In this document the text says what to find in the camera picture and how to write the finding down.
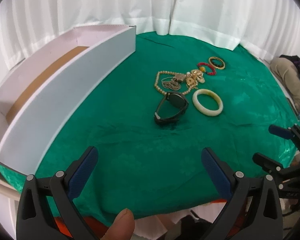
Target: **white bangle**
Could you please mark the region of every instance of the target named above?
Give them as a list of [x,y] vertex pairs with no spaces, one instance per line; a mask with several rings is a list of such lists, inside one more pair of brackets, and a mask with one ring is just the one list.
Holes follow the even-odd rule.
[[[209,109],[203,107],[198,101],[198,95],[202,95],[202,94],[211,96],[218,103],[219,109],[213,111],[213,110],[209,110]],[[196,92],[194,92],[194,94],[192,96],[192,102],[193,102],[195,108],[197,108],[201,113],[208,115],[208,116],[216,116],[216,115],[220,114],[223,110],[223,103],[222,103],[221,98],[215,92],[212,92],[211,90],[207,90],[207,89],[197,90]]]

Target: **fingernail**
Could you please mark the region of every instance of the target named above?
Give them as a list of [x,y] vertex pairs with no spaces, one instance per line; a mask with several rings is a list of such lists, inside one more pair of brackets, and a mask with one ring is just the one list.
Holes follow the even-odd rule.
[[124,210],[122,210],[122,211],[117,215],[117,217],[114,219],[113,222],[116,222],[116,221],[118,221],[120,218],[122,218],[122,217],[127,213],[127,211],[128,211],[127,208],[125,208]]

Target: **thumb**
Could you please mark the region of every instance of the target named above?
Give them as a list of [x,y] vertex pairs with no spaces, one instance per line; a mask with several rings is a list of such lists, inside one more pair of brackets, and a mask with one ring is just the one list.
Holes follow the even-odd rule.
[[101,240],[130,240],[134,231],[134,217],[129,209],[122,210]]

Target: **khaki pants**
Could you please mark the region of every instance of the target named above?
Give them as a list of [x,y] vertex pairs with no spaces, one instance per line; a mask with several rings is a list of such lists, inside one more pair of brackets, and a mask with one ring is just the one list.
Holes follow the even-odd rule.
[[300,79],[295,65],[286,58],[274,58],[270,64],[270,70],[285,86],[297,111],[300,112]]

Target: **gold bangle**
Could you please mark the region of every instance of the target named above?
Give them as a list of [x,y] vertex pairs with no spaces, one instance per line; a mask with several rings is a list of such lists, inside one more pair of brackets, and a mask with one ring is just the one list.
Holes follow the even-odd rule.
[[[221,62],[221,66],[213,64],[213,62],[212,62],[213,59],[220,61]],[[217,68],[217,69],[224,69],[226,67],[225,62],[221,58],[219,58],[219,57],[210,57],[208,59],[208,62],[209,62],[209,64],[211,66],[213,66],[214,68]]]

